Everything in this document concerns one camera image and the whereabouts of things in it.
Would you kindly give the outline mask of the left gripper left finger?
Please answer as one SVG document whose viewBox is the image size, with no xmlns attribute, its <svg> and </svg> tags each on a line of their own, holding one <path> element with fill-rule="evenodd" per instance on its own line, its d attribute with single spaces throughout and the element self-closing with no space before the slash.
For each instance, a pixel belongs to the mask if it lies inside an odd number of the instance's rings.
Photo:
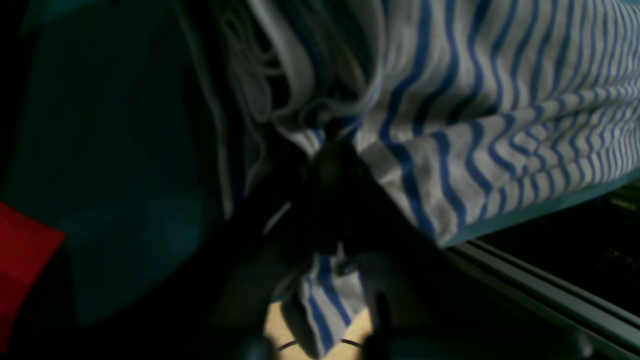
<svg viewBox="0 0 640 360">
<path fill-rule="evenodd" d="M 3 360 L 270 359 L 267 305 L 304 248 L 290 210 L 316 158 L 153 152 L 143 184 L 48 227 L 66 235 L 20 308 Z"/>
</svg>

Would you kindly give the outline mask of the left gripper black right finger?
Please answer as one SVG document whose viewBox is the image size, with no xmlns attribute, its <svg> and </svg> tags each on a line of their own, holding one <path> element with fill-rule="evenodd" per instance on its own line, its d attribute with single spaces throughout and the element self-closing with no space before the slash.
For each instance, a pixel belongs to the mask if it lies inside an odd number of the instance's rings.
<svg viewBox="0 0 640 360">
<path fill-rule="evenodd" d="M 464 271 L 400 211 L 352 146 L 320 150 L 320 253 L 355 262 L 374 331 L 366 360 L 587 360 L 580 330 Z"/>
</svg>

